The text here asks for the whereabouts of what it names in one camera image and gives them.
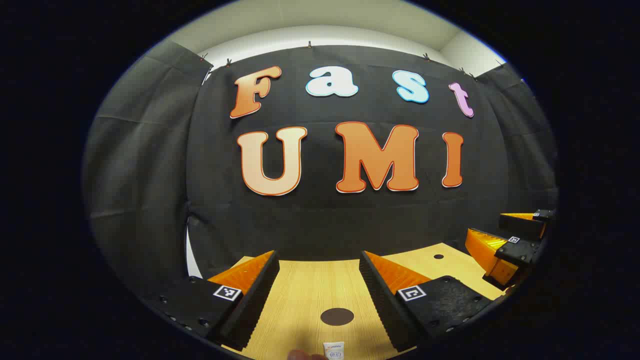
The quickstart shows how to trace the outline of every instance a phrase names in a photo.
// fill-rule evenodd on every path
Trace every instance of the light wood surface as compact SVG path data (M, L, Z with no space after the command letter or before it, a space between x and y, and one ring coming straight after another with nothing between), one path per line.
M436 254L444 258L435 259ZM453 276L491 300L503 294L482 280L484 270L472 257L444 243L384 258L431 279ZM234 266L250 259L245 256ZM320 314L334 307L349 309L353 321L342 326L323 323ZM248 346L242 352L225 348L256 360L285 360L293 349L324 354L323 343L334 341L344 341L346 360L386 360L401 354L380 322L357 259L280 260L280 272Z

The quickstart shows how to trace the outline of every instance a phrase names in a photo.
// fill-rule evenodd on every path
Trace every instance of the white wall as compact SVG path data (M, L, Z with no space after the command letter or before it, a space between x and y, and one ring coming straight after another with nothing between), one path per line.
M479 76L499 66L496 62L505 63L504 59L487 47L484 43L460 31L442 48L440 53L449 60L453 67L465 69L467 74Z
M311 46L371 46L402 51L403 53L420 57L422 57L422 54L427 53L432 60L453 66L440 52L411 40L373 30L325 25L292 26L290 28L262 31L224 42L204 50L198 55L203 56L209 53L205 60L213 64L214 69L217 69L227 64L227 58L231 59L232 62L239 61L251 56L270 53L271 51L305 47L309 41L311 41Z

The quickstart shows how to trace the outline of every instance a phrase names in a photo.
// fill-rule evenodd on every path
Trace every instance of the white tube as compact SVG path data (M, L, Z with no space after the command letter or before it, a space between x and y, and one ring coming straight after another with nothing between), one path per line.
M324 356L329 360L344 360L344 341L323 343Z

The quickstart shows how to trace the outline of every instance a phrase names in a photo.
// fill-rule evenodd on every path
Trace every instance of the pink letter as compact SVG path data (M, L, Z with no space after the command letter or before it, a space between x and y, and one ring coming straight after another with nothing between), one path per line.
M462 90L458 83L449 85L449 88L456 94L456 100L458 100L458 106L460 106L462 113L467 117L474 117L474 110L467 105L467 92Z

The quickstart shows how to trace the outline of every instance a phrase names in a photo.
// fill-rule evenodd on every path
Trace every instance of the black fabric backdrop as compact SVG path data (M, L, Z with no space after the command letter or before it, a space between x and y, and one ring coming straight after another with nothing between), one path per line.
M258 100L262 108L230 119L234 81L274 65L282 75ZM306 93L308 73L329 65L349 69L358 93ZM282 259L307 261L440 242L466 251L468 227L496 231L500 212L555 204L554 144L542 112L513 72L495 69L476 82L418 56L331 45L254 56L214 70L200 88L209 66L175 44L153 49L112 89L90 133L84 190L92 226L111 265L135 290L152 291L186 274L187 218L196 262L208 277L242 256L273 249ZM420 74L429 101L402 100L391 77L395 70ZM472 119L449 90L453 82L468 93ZM376 192L365 179L362 193L339 193L343 143L334 129L344 121L365 122L380 144L395 125L416 127L418 189L383 186ZM281 197L253 193L242 180L237 137L267 132L264 173L278 177L282 143L275 133L287 126L308 129L298 187ZM457 188L440 184L447 131L464 137Z

